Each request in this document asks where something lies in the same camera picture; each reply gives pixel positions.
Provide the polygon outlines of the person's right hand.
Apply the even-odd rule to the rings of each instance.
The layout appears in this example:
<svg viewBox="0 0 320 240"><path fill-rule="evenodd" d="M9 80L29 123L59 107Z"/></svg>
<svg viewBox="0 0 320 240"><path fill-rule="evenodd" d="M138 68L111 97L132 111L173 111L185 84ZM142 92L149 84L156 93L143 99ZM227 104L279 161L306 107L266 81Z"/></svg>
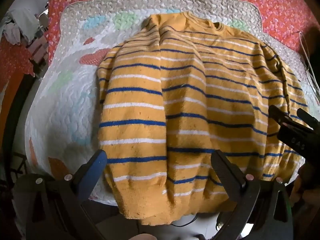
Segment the person's right hand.
<svg viewBox="0 0 320 240"><path fill-rule="evenodd" d="M319 170L315 165L305 162L298 170L298 176L293 183L290 195L293 217L306 212L313 217L319 209Z"/></svg>

